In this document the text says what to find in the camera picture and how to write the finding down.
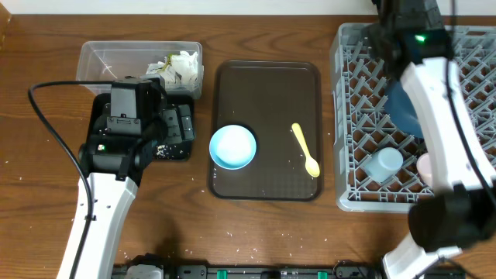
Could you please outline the light blue rice bowl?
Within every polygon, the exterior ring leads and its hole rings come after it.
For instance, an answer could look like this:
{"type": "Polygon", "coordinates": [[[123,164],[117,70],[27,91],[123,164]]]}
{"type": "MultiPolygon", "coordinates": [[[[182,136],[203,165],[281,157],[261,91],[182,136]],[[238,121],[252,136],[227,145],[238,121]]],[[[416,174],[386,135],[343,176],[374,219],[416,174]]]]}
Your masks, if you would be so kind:
{"type": "Polygon", "coordinates": [[[216,165],[235,171],[253,160],[257,142],[255,136],[244,126],[227,125],[214,132],[208,148],[216,165]]]}

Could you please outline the white tissue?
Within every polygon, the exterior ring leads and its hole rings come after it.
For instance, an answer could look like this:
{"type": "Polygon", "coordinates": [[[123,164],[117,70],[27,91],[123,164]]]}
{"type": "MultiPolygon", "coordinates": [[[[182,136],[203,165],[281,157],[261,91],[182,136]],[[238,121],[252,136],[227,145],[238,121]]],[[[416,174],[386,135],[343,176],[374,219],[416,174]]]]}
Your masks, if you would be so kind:
{"type": "Polygon", "coordinates": [[[183,85],[194,84],[198,79],[198,53],[190,54],[182,50],[179,54],[170,57],[170,64],[176,74],[180,76],[183,85]]]}

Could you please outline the yellow plastic spoon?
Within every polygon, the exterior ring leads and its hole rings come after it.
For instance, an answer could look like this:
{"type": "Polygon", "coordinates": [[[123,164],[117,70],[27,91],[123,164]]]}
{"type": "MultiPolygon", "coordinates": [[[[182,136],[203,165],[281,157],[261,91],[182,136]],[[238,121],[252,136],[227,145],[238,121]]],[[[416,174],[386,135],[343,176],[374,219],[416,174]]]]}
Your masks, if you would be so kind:
{"type": "Polygon", "coordinates": [[[297,122],[294,122],[291,125],[291,129],[292,129],[294,136],[295,136],[296,140],[298,141],[298,144],[300,145],[301,150],[305,156],[305,169],[306,169],[307,173],[311,177],[318,177],[320,175],[319,163],[311,156],[311,154],[309,152],[309,148],[308,148],[308,145],[306,143],[305,136],[304,136],[304,133],[301,129],[300,124],[297,122]]]}

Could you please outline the light blue cup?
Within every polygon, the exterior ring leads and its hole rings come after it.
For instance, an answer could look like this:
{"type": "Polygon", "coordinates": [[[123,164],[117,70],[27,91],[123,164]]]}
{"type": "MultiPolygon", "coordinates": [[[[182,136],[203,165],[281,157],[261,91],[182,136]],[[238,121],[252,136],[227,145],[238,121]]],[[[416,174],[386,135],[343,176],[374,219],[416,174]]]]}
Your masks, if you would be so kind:
{"type": "Polygon", "coordinates": [[[399,172],[403,162],[403,156],[398,150],[385,147],[373,153],[363,168],[373,181],[382,183],[399,172]]]}

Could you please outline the dark blue plate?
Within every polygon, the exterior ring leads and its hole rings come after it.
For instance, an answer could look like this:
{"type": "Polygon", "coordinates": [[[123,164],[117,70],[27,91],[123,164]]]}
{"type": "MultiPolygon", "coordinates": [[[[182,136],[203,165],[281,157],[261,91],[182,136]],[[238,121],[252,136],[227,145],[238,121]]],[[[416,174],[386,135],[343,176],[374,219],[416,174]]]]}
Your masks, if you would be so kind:
{"type": "Polygon", "coordinates": [[[387,87],[385,112],[402,132],[423,139],[422,129],[414,106],[399,81],[393,80],[387,87]]]}

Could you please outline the pink cup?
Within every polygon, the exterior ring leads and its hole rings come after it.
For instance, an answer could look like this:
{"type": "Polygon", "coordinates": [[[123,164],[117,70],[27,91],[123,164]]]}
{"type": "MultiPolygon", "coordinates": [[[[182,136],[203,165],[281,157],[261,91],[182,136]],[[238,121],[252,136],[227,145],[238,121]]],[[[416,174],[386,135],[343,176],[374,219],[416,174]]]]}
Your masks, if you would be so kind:
{"type": "Polygon", "coordinates": [[[417,159],[416,168],[422,181],[426,185],[432,186],[432,167],[428,153],[424,153],[417,159]]]}

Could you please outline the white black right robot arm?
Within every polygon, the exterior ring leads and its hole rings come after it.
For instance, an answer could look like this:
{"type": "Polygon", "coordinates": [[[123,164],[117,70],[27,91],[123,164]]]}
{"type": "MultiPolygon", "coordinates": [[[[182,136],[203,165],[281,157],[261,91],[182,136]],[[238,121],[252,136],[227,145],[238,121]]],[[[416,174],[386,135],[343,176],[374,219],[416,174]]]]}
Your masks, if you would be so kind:
{"type": "Polygon", "coordinates": [[[432,168],[433,198],[408,213],[408,235],[381,261],[384,278],[420,278],[495,234],[495,170],[470,121],[454,59],[454,29],[434,1],[376,2],[364,35],[406,93],[432,168]]]}

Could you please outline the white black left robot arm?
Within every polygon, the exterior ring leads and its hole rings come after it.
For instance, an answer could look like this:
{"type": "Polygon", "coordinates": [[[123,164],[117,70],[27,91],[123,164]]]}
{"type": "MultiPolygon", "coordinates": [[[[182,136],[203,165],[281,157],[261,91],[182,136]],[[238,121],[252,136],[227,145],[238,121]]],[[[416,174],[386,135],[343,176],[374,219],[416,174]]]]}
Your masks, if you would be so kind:
{"type": "Polygon", "coordinates": [[[135,136],[90,136],[81,152],[77,211],[59,278],[109,278],[127,213],[144,169],[153,160],[187,160],[193,130],[192,104],[162,111],[168,132],[155,143],[135,136]]]}

